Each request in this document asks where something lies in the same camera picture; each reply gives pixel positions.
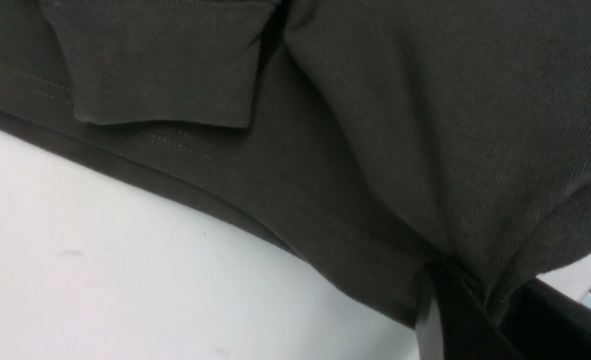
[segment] stain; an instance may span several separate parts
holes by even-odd
[[[222,356],[223,358],[228,358],[229,356],[231,356],[231,353],[225,349],[223,349],[220,346],[216,346],[213,348],[213,350],[220,356]]]
[[[55,255],[58,258],[83,258],[85,252],[81,250],[62,250]]]

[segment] seam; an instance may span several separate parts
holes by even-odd
[[[248,178],[249,180],[252,180],[252,182],[255,182],[257,184],[260,184],[264,187],[266,187],[267,189],[269,189],[271,192],[275,193],[277,196],[279,196],[280,198],[288,201],[289,203],[291,203],[292,205],[294,205],[296,208],[300,209],[305,215],[307,215],[310,219],[312,219],[313,221],[315,221],[316,223],[318,223],[318,225],[320,225],[321,227],[325,228],[326,231],[328,231],[330,234],[332,234],[336,239],[342,241],[343,243],[349,244],[353,247],[355,247],[356,249],[360,250],[362,253],[364,253],[365,255],[368,255],[369,257],[371,257],[372,259],[378,261],[381,264],[386,264],[387,266],[389,266],[391,269],[398,269],[398,267],[396,267],[396,265],[393,262],[389,262],[388,260],[385,260],[384,258],[376,255],[375,253],[369,251],[368,249],[364,248],[362,245],[357,244],[353,241],[350,241],[347,237],[337,233],[335,230],[333,230],[332,228],[330,228],[329,226],[327,226],[325,223],[323,223],[320,219],[318,219],[318,217],[314,216],[313,214],[311,214],[311,212],[309,212],[307,209],[305,209],[304,207],[302,207],[302,205],[300,205],[299,203],[297,203],[296,201],[292,200],[291,198],[289,198],[288,196],[282,194],[278,189],[275,189],[275,187],[263,182],[262,180],[259,180],[258,178],[254,177],[253,175],[246,173],[245,171],[241,171],[237,168],[231,167],[231,166],[227,166],[226,164],[223,164],[222,162],[219,162],[215,159],[213,159],[212,157],[209,157],[209,155],[206,155],[202,152],[193,150],[190,147],[187,147],[185,145],[176,143],[174,141],[170,141],[169,139],[165,138],[165,137],[161,137],[159,135],[153,134],[151,132],[148,131],[142,131],[141,132],[144,135],[147,135],[149,137],[152,137],[154,139],[156,139],[157,141],[161,141],[164,142],[166,144],[175,146],[176,148],[179,148],[181,150],[187,151],[189,153],[198,155],[198,157],[207,159],[211,162],[214,162],[215,164],[218,164],[218,166],[221,166],[229,171],[232,171],[234,173],[237,173],[245,178]]]
[[[47,98],[49,100],[57,101],[58,103],[62,103],[62,104],[65,104],[65,105],[67,105],[69,107],[73,107],[73,104],[71,102],[60,100],[59,98],[55,98],[55,97],[49,95],[48,93],[44,93],[44,92],[40,92],[40,91],[37,91],[37,90],[34,90],[34,89],[26,88],[25,86],[22,86],[22,84],[19,84],[19,83],[13,81],[13,80],[9,80],[9,79],[2,79],[2,80],[4,82],[6,82],[6,83],[12,84],[13,86],[15,86],[18,89],[22,89],[24,91],[32,92],[34,94],[37,94],[37,95],[40,95],[40,96],[44,96],[45,98]]]
[[[60,2],[60,1],[53,1],[53,0],[41,0],[40,3],[42,7],[48,7],[51,9],[57,9],[66,7],[68,5],[80,5],[80,4],[88,4],[88,5],[131,5],[131,4],[138,4],[138,5],[186,5],[189,7],[207,7],[211,9],[219,9],[219,10],[241,10],[241,11],[268,11],[266,7],[261,6],[253,6],[247,7],[247,0],[238,0],[238,1],[226,1],[226,0],[197,0],[193,2],[189,2],[186,0],[68,0],[67,2]],[[255,0],[254,3],[267,3],[273,6],[276,5],[275,2],[270,0]]]
[[[334,209],[332,209],[331,207],[329,207],[329,205],[326,205],[325,203],[323,203],[323,202],[321,202],[320,200],[318,200],[318,199],[317,199],[315,196],[313,196],[313,194],[311,194],[309,191],[307,191],[306,189],[304,189],[304,188],[303,188],[303,187],[301,187],[300,185],[297,185],[297,184],[295,184],[295,183],[291,182],[290,180],[288,180],[288,178],[285,178],[284,176],[280,175],[280,174],[279,174],[279,173],[277,173],[276,171],[274,171],[274,170],[271,170],[270,168],[268,168],[268,167],[266,167],[266,166],[263,166],[263,165],[261,165],[261,164],[258,164],[257,162],[255,162],[255,161],[253,161],[253,160],[249,159],[248,157],[244,157],[244,156],[242,156],[242,155],[239,155],[238,153],[234,153],[234,152],[232,152],[232,151],[229,151],[229,150],[227,150],[227,149],[223,148],[222,146],[218,146],[218,145],[216,145],[216,144],[214,144],[214,143],[211,143],[211,142],[209,142],[209,141],[206,141],[206,140],[204,140],[204,139],[201,139],[201,138],[199,138],[199,137],[192,136],[192,135],[190,135],[190,134],[188,134],[188,133],[186,133],[186,132],[183,132],[183,131],[181,131],[181,130],[174,129],[174,128],[172,128],[172,127],[169,127],[169,126],[167,126],[167,127],[168,127],[169,129],[172,129],[172,130],[174,130],[174,132],[177,132],[177,133],[179,133],[179,134],[183,135],[184,137],[186,137],[186,138],[188,138],[188,139],[191,139],[191,140],[193,140],[193,141],[196,141],[196,142],[200,142],[200,143],[202,143],[202,144],[206,144],[207,146],[210,146],[211,148],[214,148],[214,149],[216,149],[216,150],[219,150],[219,151],[221,151],[221,152],[223,152],[223,153],[225,153],[225,154],[227,154],[227,155],[230,155],[231,157],[237,158],[237,159],[239,159],[239,160],[241,160],[241,161],[243,161],[243,162],[246,162],[247,164],[250,164],[251,166],[255,166],[255,167],[257,167],[258,169],[260,169],[260,170],[262,170],[262,171],[264,171],[264,172],[266,172],[266,173],[268,173],[268,174],[271,174],[271,175],[273,175],[273,176],[277,177],[278,179],[282,180],[282,181],[283,181],[283,182],[285,182],[286,184],[289,184],[289,185],[290,185],[291,187],[293,187],[294,189],[296,189],[296,190],[300,191],[302,194],[304,194],[305,196],[309,197],[311,200],[313,200],[314,202],[318,203],[318,205],[320,205],[321,207],[323,207],[325,210],[327,210],[328,212],[330,212],[330,213],[334,214],[335,216],[337,216],[338,218],[342,219],[343,221],[346,221],[347,223],[350,223],[350,224],[352,224],[353,226],[355,226],[355,227],[359,228],[360,230],[362,230],[362,231],[366,232],[367,234],[369,234],[369,235],[371,235],[371,236],[373,236],[373,237],[376,237],[376,238],[378,238],[378,239],[382,239],[382,240],[385,240],[385,239],[387,239],[387,237],[385,237],[385,236],[383,236],[383,235],[381,235],[381,234],[379,234],[379,233],[377,233],[377,232],[374,232],[374,231],[372,231],[372,230],[369,230],[368,228],[364,227],[364,226],[363,226],[363,225],[361,225],[360,223],[357,223],[357,221],[354,221],[354,220],[352,220],[352,219],[349,219],[349,218],[345,217],[344,215],[341,215],[341,214],[339,214],[339,213],[338,213],[336,210],[334,210]]]
[[[17,84],[17,82],[13,82],[11,80],[5,80],[5,82],[10,83],[12,85],[14,85],[16,88],[24,90],[24,91],[28,91],[28,92],[33,92],[35,94],[41,95],[46,97],[49,100],[52,101],[56,101],[58,103],[62,103],[64,105],[67,105],[69,107],[72,107],[72,104],[66,101],[62,101],[62,100],[58,100],[57,98],[47,95],[45,93],[39,92],[39,91],[35,91],[33,89],[29,89],[23,86],[20,86],[19,84]],[[275,187],[272,187],[271,185],[268,185],[267,183],[257,179],[256,177],[250,175],[249,173],[246,173],[244,171],[240,171],[236,168],[233,168],[231,166],[227,166],[225,164],[223,164],[222,162],[219,162],[217,160],[215,160],[213,157],[210,157],[202,152],[193,150],[192,148],[189,148],[187,146],[181,145],[179,143],[175,143],[173,141],[170,141],[169,139],[166,139],[164,137],[158,136],[156,134],[152,134],[151,132],[146,132],[146,131],[142,131],[143,134],[149,136],[149,137],[153,137],[154,139],[161,141],[161,142],[165,142],[167,144],[170,144],[172,146],[175,146],[177,148],[180,148],[181,150],[184,150],[188,153],[192,153],[195,155],[198,155],[198,157],[202,157],[206,160],[209,160],[211,162],[214,162],[215,164],[217,164],[218,166],[227,169],[229,171],[232,171],[233,173],[237,173],[240,174],[241,176],[248,178],[249,180],[252,180],[253,182],[260,184],[264,187],[266,187],[266,189],[269,189],[271,192],[275,193],[277,196],[279,196],[280,198],[286,200],[287,202],[291,203],[292,205],[294,205],[296,208],[300,209],[303,214],[307,215],[307,217],[309,217],[310,219],[312,219],[312,221],[315,221],[316,223],[318,223],[318,225],[322,228],[324,228],[326,231],[328,231],[330,234],[332,234],[336,239],[342,241],[345,244],[351,245],[354,248],[358,249],[359,251],[361,251],[362,253],[364,253],[365,255],[369,256],[370,258],[372,258],[373,260],[376,260],[376,262],[380,263],[380,264],[384,264],[387,265],[390,269],[394,269],[395,271],[398,269],[398,267],[396,266],[396,264],[394,264],[393,262],[389,262],[389,260],[385,260],[385,258],[380,257],[378,255],[376,255],[375,253],[369,251],[368,249],[364,248],[363,246],[361,246],[360,244],[357,244],[353,241],[350,241],[347,237],[337,233],[335,230],[333,230],[332,228],[330,228],[329,226],[327,226],[325,223],[323,223],[323,221],[321,221],[320,219],[318,219],[318,217],[316,217],[315,215],[311,214],[311,212],[309,212],[307,209],[305,209],[304,207],[302,207],[302,205],[300,205],[299,203],[297,203],[295,200],[292,200],[291,198],[289,198],[288,196],[282,194],[279,190],[275,189]]]
[[[18,73],[21,73],[22,75],[29,76],[29,77],[31,77],[33,79],[40,80],[41,82],[45,82],[45,83],[47,83],[49,85],[52,85],[54,87],[63,89],[65,91],[71,91],[71,89],[68,86],[65,86],[65,85],[62,85],[62,84],[58,84],[57,82],[53,82],[53,81],[51,81],[49,79],[45,79],[44,77],[40,77],[38,75],[34,75],[33,73],[30,73],[30,72],[26,72],[25,70],[21,70],[19,68],[16,68],[14,66],[11,66],[10,64],[4,63],[2,61],[0,61],[0,66],[2,66],[3,68],[6,68],[6,69],[12,70],[12,71],[16,71]]]

